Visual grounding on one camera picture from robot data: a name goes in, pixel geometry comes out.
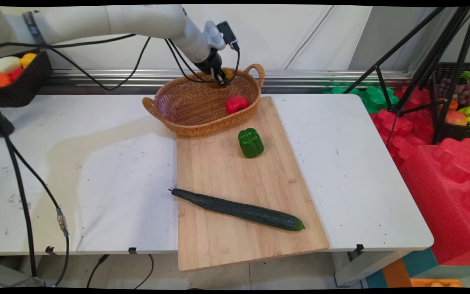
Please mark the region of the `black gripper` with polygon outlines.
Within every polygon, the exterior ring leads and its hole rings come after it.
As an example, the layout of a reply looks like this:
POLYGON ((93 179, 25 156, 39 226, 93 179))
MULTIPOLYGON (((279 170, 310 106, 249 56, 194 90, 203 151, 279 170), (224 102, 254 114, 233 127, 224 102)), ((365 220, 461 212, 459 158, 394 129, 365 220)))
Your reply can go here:
POLYGON ((214 81, 211 85, 228 86, 230 83, 230 69, 222 68, 222 58, 217 49, 210 49, 207 58, 195 64, 196 67, 214 81))

